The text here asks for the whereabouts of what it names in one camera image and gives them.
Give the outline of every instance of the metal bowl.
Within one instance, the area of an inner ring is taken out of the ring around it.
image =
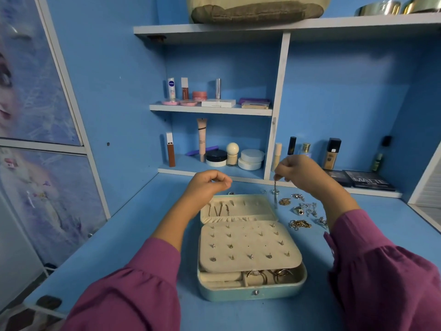
[[[411,13],[438,13],[441,11],[441,0],[416,0]]]
[[[401,7],[401,13],[405,15],[411,14],[415,8],[416,1],[417,0],[409,0],[406,3],[404,3],[403,6]]]
[[[360,7],[356,10],[355,16],[398,15],[400,13],[400,7],[400,1],[380,1]]]

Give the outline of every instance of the jewelry box lid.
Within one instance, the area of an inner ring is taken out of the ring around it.
[[[289,269],[302,255],[279,222],[217,222],[201,229],[199,262],[211,273]]]
[[[261,194],[216,195],[201,209],[201,223],[279,221]]]

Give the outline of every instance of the magenta shirt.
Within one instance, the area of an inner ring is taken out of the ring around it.
[[[394,245],[363,210],[340,216],[325,239],[349,330],[441,330],[440,275],[430,261]],[[126,267],[86,289],[62,330],[179,330],[179,263],[172,245],[147,239]]]

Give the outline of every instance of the purple nail file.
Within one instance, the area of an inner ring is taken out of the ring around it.
[[[205,151],[211,151],[211,150],[218,150],[219,149],[219,146],[212,146],[212,147],[207,147],[206,149],[205,149]],[[185,153],[185,155],[186,156],[194,156],[194,155],[196,155],[196,154],[199,154],[199,150],[194,150],[194,151],[190,151],[190,152],[187,152],[187,153]]]

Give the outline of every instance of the open jewelry box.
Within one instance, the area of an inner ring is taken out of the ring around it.
[[[210,301],[296,295],[302,255],[264,195],[214,196],[201,210],[198,282]]]

